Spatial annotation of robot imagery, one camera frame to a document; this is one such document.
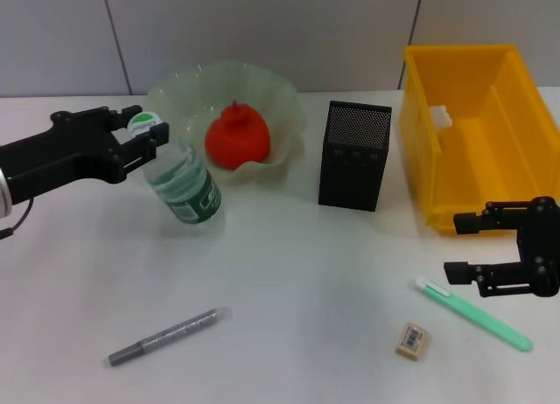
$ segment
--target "yellow plastic bin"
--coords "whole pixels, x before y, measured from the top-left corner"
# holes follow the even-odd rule
[[[400,127],[426,222],[560,194],[560,134],[514,45],[410,46]],[[429,107],[452,125],[435,129]]]

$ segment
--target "green label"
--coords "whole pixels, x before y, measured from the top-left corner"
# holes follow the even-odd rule
[[[179,219],[185,223],[200,223],[210,219],[220,207],[220,189],[206,171],[202,189],[190,199],[177,203],[167,202]]]

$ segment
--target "barcode label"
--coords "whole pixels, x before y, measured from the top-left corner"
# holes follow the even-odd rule
[[[418,343],[420,343],[420,340],[422,340],[422,336],[422,332],[409,327],[406,330],[406,334],[404,334],[404,337],[402,338],[401,346],[415,352],[418,348]]]

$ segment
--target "glass bowl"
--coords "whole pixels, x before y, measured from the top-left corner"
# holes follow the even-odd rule
[[[270,154],[262,163],[246,162],[236,170],[214,164],[204,138],[208,126],[236,100],[255,108],[270,132]],[[305,128],[296,88],[268,69],[249,63],[219,61],[175,73],[148,93],[144,109],[169,123],[171,137],[191,143],[216,181],[225,181],[281,164]]]

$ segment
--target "cable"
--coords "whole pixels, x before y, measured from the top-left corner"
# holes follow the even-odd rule
[[[12,236],[14,232],[16,232],[16,229],[18,229],[21,226],[21,224],[24,223],[24,220],[27,218],[29,212],[32,210],[33,200],[34,199],[29,200],[29,203],[27,204],[27,208],[25,209],[24,214],[21,216],[21,218],[19,218],[16,225],[0,230],[0,240]]]

